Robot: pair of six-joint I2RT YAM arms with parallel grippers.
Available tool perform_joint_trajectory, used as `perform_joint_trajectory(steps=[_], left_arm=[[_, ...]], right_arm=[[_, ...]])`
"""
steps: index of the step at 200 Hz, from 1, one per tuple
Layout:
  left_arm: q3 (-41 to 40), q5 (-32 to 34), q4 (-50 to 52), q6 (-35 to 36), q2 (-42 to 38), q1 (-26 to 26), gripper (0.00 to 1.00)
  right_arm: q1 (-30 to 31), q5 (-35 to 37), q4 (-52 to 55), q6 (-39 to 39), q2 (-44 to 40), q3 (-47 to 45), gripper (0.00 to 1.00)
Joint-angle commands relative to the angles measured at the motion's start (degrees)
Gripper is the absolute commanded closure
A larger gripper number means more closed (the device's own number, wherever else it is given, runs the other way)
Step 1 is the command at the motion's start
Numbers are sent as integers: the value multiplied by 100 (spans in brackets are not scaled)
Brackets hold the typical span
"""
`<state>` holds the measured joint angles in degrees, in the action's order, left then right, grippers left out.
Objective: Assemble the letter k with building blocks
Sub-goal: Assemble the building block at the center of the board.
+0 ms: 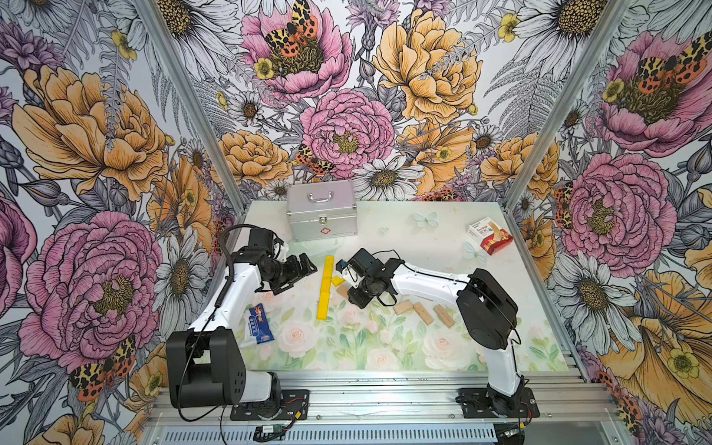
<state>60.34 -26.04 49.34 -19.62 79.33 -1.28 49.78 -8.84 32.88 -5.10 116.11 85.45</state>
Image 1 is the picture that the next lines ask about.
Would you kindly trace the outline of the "yellow short block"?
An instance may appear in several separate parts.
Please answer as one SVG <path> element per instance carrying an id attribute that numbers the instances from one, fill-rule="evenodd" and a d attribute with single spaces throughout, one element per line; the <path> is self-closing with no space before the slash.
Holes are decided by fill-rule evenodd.
<path id="1" fill-rule="evenodd" d="M 329 302 L 330 302 L 330 292 L 321 292 L 320 297 L 318 300 L 318 306 L 317 306 L 317 313 L 316 313 L 316 319 L 319 321 L 325 321 L 326 318 L 328 317 L 328 310 L 329 310 Z"/>
<path id="2" fill-rule="evenodd" d="M 330 277 L 324 277 L 321 282 L 320 295 L 328 296 L 332 287 L 332 282 Z"/>

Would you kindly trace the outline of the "wooden block diagonal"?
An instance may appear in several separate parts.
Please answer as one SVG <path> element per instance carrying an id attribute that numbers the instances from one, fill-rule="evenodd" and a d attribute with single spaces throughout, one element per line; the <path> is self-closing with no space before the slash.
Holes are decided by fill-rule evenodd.
<path id="1" fill-rule="evenodd" d="M 426 307 L 420 303 L 417 302 L 413 305 L 413 310 L 415 313 L 418 315 L 418 317 L 421 319 L 421 321 L 426 325 L 426 326 L 431 326 L 434 323 L 434 318 L 430 314 L 430 312 L 426 309 Z"/>

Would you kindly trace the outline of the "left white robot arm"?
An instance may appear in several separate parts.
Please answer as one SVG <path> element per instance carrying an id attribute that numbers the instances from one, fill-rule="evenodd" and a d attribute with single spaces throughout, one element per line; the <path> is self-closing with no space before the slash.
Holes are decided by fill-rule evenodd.
<path id="1" fill-rule="evenodd" d="M 279 379 L 247 369 L 235 331 L 248 298 L 292 289 L 317 268 L 304 253 L 281 261 L 266 250 L 249 248 L 230 254 L 225 266 L 224 284 L 208 308 L 166 342 L 171 404 L 179 411 L 261 404 L 272 413 L 282 404 Z"/>

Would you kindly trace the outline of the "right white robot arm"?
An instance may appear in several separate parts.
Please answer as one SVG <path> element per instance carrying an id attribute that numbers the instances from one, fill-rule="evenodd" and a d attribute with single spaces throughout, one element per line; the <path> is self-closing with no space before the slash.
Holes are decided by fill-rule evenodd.
<path id="1" fill-rule="evenodd" d="M 384 294 L 393 299 L 410 296 L 456 306 L 467 334 L 486 357 L 489 409 L 497 416 L 519 414 L 526 383 L 514 352 L 514 344 L 519 341 L 518 307 L 490 272 L 478 268 L 471 274 L 443 274 L 397 258 L 385 263 L 353 258 L 339 261 L 336 270 L 352 285 L 349 302 L 361 309 Z"/>

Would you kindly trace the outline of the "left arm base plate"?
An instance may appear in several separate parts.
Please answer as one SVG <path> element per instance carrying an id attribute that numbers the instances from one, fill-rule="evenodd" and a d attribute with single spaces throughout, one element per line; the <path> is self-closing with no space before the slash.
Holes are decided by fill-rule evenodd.
<path id="1" fill-rule="evenodd" d="M 310 404 L 309 389 L 283 389 L 274 400 L 249 402 L 232 408 L 232 421 L 284 421 L 306 420 Z"/>

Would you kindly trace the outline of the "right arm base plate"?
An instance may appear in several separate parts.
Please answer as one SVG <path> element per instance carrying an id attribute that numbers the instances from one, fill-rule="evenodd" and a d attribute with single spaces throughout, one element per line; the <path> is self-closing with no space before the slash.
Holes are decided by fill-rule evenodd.
<path id="1" fill-rule="evenodd" d="M 463 388 L 458 390 L 455 402 L 467 419 L 521 418 L 530 421 L 541 416 L 534 394 L 527 387 L 513 396 L 501 395 L 490 388 Z"/>

